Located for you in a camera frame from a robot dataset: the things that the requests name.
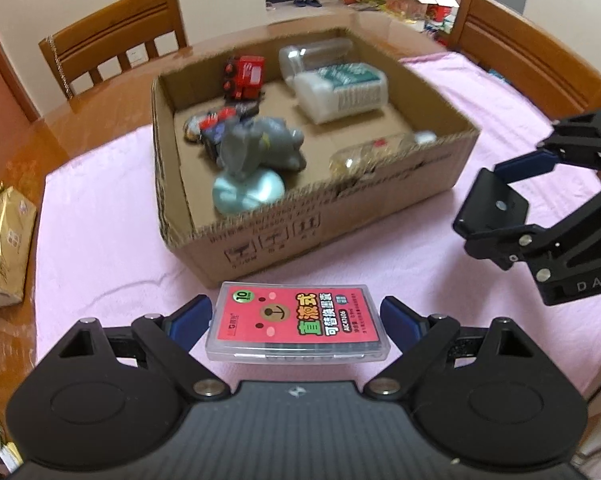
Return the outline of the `mint green earbud case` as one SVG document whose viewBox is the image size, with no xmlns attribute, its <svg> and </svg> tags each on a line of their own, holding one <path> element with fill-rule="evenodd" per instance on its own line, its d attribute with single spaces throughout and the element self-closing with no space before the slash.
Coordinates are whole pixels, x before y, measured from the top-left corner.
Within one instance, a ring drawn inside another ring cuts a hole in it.
<svg viewBox="0 0 601 480">
<path fill-rule="evenodd" d="M 258 168 L 245 180 L 222 171 L 212 185 L 212 201 L 223 216 L 233 216 L 275 203 L 285 195 L 283 179 L 268 168 Z"/>
</svg>

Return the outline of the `white medical cotton bottle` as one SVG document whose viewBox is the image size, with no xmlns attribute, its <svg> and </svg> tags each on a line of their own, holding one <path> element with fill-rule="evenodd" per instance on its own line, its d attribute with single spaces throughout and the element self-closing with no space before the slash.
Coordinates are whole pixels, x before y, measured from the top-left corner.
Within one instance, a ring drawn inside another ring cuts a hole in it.
<svg viewBox="0 0 601 480">
<path fill-rule="evenodd" d="M 385 106 L 388 80 L 366 63 L 343 63 L 302 72 L 293 80 L 302 111 L 316 125 L 359 115 Z"/>
</svg>

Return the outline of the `clear bottle of gold capsules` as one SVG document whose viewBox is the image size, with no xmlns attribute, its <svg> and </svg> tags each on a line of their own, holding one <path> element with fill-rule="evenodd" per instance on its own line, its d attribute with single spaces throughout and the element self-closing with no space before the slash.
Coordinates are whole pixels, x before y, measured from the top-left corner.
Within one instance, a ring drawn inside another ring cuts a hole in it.
<svg viewBox="0 0 601 480">
<path fill-rule="evenodd" d="M 329 159 L 329 171 L 333 176 L 347 176 L 361 169 L 368 170 L 382 158 L 400 154 L 413 146 L 434 143 L 437 140 L 437 134 L 429 130 L 382 136 L 337 151 Z"/>
</svg>

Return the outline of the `clear correction tape dispenser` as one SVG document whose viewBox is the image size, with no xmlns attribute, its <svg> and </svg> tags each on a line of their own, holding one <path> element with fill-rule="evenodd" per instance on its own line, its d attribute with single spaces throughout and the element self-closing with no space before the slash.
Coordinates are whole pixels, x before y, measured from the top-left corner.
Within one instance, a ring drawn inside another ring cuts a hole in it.
<svg viewBox="0 0 601 480">
<path fill-rule="evenodd" d="M 183 136 L 186 142 L 193 144 L 201 143 L 201 123 L 207 118 L 206 114 L 193 115 L 186 119 L 183 125 Z"/>
</svg>

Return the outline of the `wooden chair left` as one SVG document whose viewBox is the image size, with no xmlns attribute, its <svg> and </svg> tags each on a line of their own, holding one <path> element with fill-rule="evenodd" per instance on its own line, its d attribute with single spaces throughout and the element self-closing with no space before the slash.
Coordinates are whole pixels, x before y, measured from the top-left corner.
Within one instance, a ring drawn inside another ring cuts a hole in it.
<svg viewBox="0 0 601 480">
<path fill-rule="evenodd" d="M 150 60 L 159 58 L 156 39 L 174 35 L 180 49 L 188 45 L 180 0 L 118 0 L 39 42 L 39 49 L 66 99 L 76 96 L 73 82 L 88 75 L 102 84 L 100 66 L 118 62 L 131 70 L 128 51 L 144 47 Z"/>
</svg>

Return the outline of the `pink tablecloth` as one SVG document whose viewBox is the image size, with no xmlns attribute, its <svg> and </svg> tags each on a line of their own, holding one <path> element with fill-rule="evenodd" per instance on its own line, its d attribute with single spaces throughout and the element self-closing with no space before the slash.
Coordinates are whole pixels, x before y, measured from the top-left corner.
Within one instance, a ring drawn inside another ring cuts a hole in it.
<svg viewBox="0 0 601 480">
<path fill-rule="evenodd" d="M 479 127 L 457 185 L 270 269 L 260 281 L 364 285 L 375 301 L 393 295 L 419 313 L 447 313 L 466 326 L 508 316 L 590 393 L 601 383 L 601 295 L 547 307 L 525 266 L 502 271 L 468 257 L 451 226 L 477 171 L 530 151 L 550 134 L 549 121 L 457 53 L 409 65 Z M 125 326 L 145 313 L 168 314 L 202 292 L 159 234 L 150 128 L 130 131 L 46 179 L 35 282 L 39 354 L 80 318 Z"/>
</svg>

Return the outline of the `wooden chair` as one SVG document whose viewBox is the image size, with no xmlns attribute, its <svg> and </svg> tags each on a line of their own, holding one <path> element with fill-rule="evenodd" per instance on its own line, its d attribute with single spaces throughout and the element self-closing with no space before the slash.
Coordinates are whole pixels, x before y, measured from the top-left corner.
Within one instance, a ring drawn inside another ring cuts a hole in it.
<svg viewBox="0 0 601 480">
<path fill-rule="evenodd" d="M 39 42 L 39 49 L 66 99 L 76 96 L 73 82 L 88 75 L 102 84 L 100 66 L 118 62 L 131 70 L 128 51 L 144 47 L 150 60 L 159 58 L 156 39 L 174 35 L 180 49 L 188 45 L 180 0 L 118 0 Z"/>
<path fill-rule="evenodd" d="M 601 73 L 495 0 L 461 0 L 448 48 L 487 72 L 495 70 L 547 118 L 601 108 Z"/>
</svg>

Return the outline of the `pink refill case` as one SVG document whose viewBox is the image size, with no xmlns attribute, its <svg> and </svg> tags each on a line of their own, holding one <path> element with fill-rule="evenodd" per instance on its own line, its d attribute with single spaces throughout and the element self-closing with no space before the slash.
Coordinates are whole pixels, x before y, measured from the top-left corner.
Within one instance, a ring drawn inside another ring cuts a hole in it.
<svg viewBox="0 0 601 480">
<path fill-rule="evenodd" d="M 205 344 L 209 360 L 242 364 L 378 362 L 389 349 L 364 285 L 225 282 Z"/>
</svg>

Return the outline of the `cardboard box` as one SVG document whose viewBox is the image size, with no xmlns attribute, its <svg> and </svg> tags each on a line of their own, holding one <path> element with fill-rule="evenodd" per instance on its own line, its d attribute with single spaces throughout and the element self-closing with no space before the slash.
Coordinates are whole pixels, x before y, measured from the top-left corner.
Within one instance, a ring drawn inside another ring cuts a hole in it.
<svg viewBox="0 0 601 480">
<path fill-rule="evenodd" d="M 323 126 L 302 113 L 282 79 L 278 54 L 290 44 L 343 37 L 351 58 L 388 79 L 389 101 L 376 112 Z M 221 101 L 221 70 L 230 56 L 266 60 L 261 113 L 303 132 L 307 166 L 285 176 L 278 202 L 223 217 L 212 203 L 217 167 L 204 148 L 184 140 L 186 119 Z M 268 34 L 160 74 L 152 87 L 155 188 L 159 232 L 168 249 L 206 286 L 267 269 L 371 222 L 453 188 L 478 139 L 477 127 L 435 88 L 400 63 L 398 53 L 358 28 L 332 26 Z M 373 162 L 351 176 L 333 176 L 331 156 L 382 136 L 420 131 L 436 141 Z"/>
</svg>

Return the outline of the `grey elephant toy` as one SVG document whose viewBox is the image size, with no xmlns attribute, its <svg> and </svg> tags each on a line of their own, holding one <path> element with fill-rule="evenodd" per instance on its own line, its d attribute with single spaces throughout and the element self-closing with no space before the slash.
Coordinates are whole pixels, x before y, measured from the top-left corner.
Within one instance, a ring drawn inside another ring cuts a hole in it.
<svg viewBox="0 0 601 480">
<path fill-rule="evenodd" d="M 259 168 L 300 172 L 307 167 L 303 142 L 303 132 L 288 127 L 283 118 L 230 118 L 224 122 L 217 164 L 238 180 Z"/>
</svg>

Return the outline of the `red toy train car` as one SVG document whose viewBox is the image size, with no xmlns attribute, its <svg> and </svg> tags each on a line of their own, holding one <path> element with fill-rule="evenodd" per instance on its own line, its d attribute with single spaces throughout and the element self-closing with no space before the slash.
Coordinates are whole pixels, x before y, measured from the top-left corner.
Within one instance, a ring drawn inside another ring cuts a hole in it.
<svg viewBox="0 0 601 480">
<path fill-rule="evenodd" d="M 265 60 L 259 55 L 238 55 L 227 60 L 222 85 L 227 101 L 258 101 L 261 98 Z"/>
</svg>

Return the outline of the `wooden chair right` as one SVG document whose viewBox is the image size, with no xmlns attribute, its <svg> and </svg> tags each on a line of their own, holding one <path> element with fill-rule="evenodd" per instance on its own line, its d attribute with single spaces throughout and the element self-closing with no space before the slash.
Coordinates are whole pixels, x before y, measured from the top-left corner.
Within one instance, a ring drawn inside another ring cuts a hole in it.
<svg viewBox="0 0 601 480">
<path fill-rule="evenodd" d="M 461 0 L 448 48 L 487 72 L 495 70 L 547 118 L 601 108 L 601 73 L 495 0 Z"/>
</svg>

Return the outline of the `clear plastic jar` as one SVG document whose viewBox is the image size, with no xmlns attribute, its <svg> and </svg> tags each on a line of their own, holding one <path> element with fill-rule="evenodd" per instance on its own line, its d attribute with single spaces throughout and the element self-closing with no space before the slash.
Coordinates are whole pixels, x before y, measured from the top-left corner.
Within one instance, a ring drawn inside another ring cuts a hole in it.
<svg viewBox="0 0 601 480">
<path fill-rule="evenodd" d="M 283 47 L 279 50 L 282 79 L 291 84 L 298 74 L 343 63 L 352 48 L 352 41 L 341 37 Z"/>
</svg>

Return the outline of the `gold foil snack bag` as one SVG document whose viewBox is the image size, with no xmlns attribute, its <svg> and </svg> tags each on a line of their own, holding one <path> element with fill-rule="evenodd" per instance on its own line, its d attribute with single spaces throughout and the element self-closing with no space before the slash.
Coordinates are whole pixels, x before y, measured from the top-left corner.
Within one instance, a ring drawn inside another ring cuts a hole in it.
<svg viewBox="0 0 601 480">
<path fill-rule="evenodd" d="M 0 308 L 23 300 L 37 208 L 0 182 Z"/>
</svg>

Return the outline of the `black square device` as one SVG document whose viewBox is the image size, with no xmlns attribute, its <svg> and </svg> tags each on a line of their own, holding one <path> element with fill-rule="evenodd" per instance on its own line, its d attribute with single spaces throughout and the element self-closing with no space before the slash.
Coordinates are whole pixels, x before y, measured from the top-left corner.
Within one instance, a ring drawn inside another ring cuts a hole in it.
<svg viewBox="0 0 601 480">
<path fill-rule="evenodd" d="M 468 240 L 472 235 L 523 226 L 529 203 L 492 171 L 483 168 L 469 190 L 453 230 Z"/>
</svg>

